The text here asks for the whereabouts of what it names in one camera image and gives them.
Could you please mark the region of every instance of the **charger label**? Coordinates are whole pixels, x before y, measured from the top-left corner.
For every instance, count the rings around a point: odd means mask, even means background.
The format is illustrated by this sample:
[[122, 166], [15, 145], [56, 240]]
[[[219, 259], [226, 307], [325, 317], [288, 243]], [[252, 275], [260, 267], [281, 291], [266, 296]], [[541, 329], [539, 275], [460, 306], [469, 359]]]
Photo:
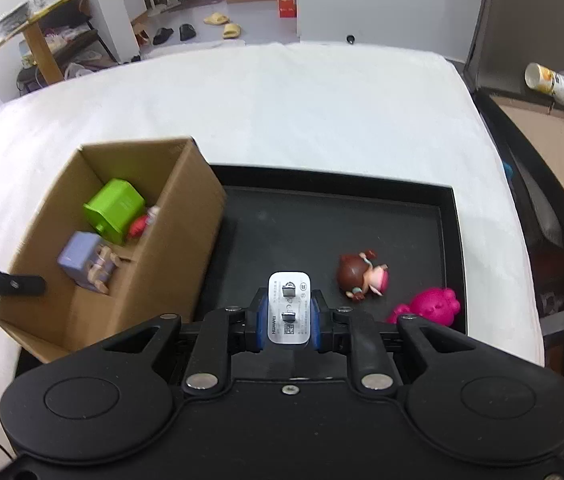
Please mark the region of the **charger label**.
[[268, 338], [301, 345], [311, 336], [311, 279], [305, 272], [276, 272], [268, 279]]

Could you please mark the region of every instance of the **table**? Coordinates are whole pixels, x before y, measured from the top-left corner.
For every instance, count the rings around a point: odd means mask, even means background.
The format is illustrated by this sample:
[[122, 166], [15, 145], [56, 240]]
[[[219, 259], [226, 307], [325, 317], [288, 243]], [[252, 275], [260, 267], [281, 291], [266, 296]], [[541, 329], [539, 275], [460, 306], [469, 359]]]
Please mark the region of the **table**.
[[[510, 183], [529, 251], [546, 347], [561, 347], [564, 342], [564, 111], [556, 108], [548, 113], [546, 105], [493, 97], [483, 89], [474, 97], [502, 160], [511, 168]], [[510, 120], [515, 128], [510, 127]]]
[[16, 28], [6, 38], [0, 40], [1, 47], [11, 38], [14, 38], [19, 33], [22, 33], [24, 35], [24, 39], [27, 41], [28, 47], [31, 49], [33, 58], [36, 60], [36, 63], [40, 68], [40, 72], [44, 76], [44, 80], [49, 85], [63, 81], [64, 75], [62, 74], [59, 66], [57, 66], [56, 60], [46, 44], [44, 34], [42, 33], [42, 29], [40, 28], [40, 24], [38, 22], [49, 12], [69, 1], [71, 0], [57, 0], [54, 4], [44, 7], [44, 9], [41, 9], [39, 12], [33, 14], [25, 23]]
[[[176, 136], [192, 136], [211, 164], [451, 186], [468, 335], [543, 363], [528, 254], [502, 162], [457, 71], [429, 52], [313, 43], [215, 48], [129, 63], [6, 103], [0, 269], [9, 269], [79, 145]], [[386, 255], [393, 279], [407, 257]], [[0, 329], [0, 395], [19, 351]], [[1, 428], [0, 442], [8, 444]]]

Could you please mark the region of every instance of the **brown doll hair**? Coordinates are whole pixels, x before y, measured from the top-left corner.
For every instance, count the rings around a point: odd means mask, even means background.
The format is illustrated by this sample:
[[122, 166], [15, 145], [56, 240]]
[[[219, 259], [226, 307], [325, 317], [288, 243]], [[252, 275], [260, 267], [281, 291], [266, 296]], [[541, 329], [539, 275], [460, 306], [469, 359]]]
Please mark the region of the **brown doll hair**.
[[364, 293], [353, 292], [353, 289], [355, 287], [363, 288], [364, 272], [367, 270], [368, 263], [359, 254], [342, 254], [339, 257], [337, 285], [339, 285], [343, 292], [351, 292], [353, 294], [353, 301], [362, 301], [364, 299]]

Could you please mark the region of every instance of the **bed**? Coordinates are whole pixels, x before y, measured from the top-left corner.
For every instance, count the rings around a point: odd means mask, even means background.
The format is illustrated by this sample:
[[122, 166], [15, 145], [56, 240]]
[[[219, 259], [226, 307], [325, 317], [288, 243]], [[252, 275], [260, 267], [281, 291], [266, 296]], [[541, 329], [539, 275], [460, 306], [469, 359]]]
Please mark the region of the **bed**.
[[[456, 70], [427, 52], [311, 43], [185, 52], [2, 106], [0, 269], [77, 146], [172, 136], [194, 137], [212, 164], [452, 186], [468, 334], [543, 364], [529, 260], [501, 161]], [[0, 395], [18, 351], [0, 330]], [[8, 444], [1, 428], [0, 442]]]

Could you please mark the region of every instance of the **plastic bag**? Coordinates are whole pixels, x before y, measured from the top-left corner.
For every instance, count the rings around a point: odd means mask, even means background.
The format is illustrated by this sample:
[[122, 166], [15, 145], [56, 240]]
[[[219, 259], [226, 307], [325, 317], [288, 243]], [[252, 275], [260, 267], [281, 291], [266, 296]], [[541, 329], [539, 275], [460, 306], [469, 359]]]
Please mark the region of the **plastic bag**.
[[89, 30], [91, 30], [89, 28], [89, 25], [87, 25], [86, 23], [82, 23], [81, 25], [78, 25], [77, 27], [73, 27], [73, 28], [62, 27], [60, 30], [57, 31], [57, 34], [62, 36], [66, 41], [73, 41], [79, 35], [84, 34]]
[[66, 67], [64, 71], [64, 80], [67, 81], [69, 79], [73, 79], [76, 77], [83, 77], [85, 75], [92, 74], [93, 71], [83, 67], [77, 63], [69, 63], [69, 66]]

